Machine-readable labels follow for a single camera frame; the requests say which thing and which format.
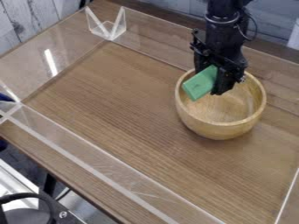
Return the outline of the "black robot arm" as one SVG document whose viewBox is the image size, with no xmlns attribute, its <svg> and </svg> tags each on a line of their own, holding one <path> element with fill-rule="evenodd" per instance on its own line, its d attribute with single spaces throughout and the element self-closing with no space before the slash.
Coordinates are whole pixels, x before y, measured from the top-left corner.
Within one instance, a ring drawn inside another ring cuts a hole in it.
<svg viewBox="0 0 299 224">
<path fill-rule="evenodd" d="M 246 5 L 252 0 L 208 0 L 205 19 L 205 39 L 198 30 L 190 31 L 194 72 L 209 66 L 216 67 L 216 80 L 210 94 L 222 95 L 245 78 L 248 61 L 241 47 L 254 37 L 248 36 L 248 21 L 253 20 Z"/>
</svg>

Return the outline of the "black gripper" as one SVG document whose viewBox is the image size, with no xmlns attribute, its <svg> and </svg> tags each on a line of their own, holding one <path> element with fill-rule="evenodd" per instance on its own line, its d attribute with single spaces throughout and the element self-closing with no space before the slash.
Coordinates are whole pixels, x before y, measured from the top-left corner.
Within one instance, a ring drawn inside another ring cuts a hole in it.
<svg viewBox="0 0 299 224">
<path fill-rule="evenodd" d="M 241 82 L 246 60 L 241 53 L 245 42 L 242 30 L 248 28 L 248 19 L 242 13 L 234 12 L 232 17 L 216 17 L 205 13 L 205 39 L 201 40 L 198 30 L 190 32 L 194 73 L 209 65 L 217 68 L 216 80 L 210 95 L 222 95 Z"/>
</svg>

